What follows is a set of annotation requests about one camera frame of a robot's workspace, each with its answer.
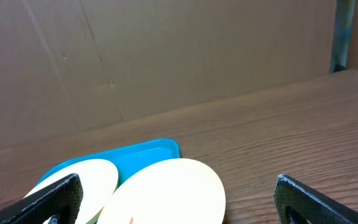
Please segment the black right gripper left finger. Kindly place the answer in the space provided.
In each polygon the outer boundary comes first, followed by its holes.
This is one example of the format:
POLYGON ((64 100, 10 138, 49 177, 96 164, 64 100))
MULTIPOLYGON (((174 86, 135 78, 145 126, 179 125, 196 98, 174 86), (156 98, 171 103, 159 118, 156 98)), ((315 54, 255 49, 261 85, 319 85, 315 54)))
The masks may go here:
POLYGON ((74 223, 82 199, 79 175, 68 174, 1 210, 0 224, 74 223))

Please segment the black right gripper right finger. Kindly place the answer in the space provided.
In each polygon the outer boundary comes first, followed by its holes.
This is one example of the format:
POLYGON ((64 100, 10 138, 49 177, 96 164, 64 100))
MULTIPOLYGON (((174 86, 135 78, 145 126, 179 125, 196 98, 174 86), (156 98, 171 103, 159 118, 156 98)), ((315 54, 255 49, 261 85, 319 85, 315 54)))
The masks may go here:
POLYGON ((273 200, 284 224, 358 223, 358 212, 288 175, 277 177, 273 200))

